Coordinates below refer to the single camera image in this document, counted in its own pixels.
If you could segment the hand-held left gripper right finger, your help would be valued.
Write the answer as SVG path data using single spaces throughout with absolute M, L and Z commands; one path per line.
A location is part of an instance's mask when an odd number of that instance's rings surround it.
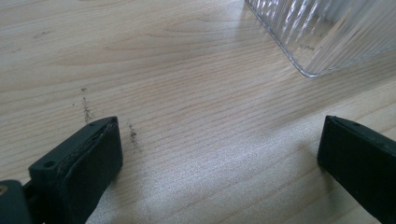
M 382 224 L 396 224 L 396 141 L 355 121 L 328 116 L 318 164 Z

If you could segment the clear plastic container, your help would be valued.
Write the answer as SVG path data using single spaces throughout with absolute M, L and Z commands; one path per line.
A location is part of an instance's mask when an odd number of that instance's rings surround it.
M 396 50 L 396 0 L 246 0 L 291 63 L 318 77 Z

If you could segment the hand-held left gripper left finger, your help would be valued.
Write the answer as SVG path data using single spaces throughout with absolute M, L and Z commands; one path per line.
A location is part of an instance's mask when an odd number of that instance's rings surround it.
M 123 164 L 118 119 L 84 126 L 29 167 L 46 224 L 84 224 Z

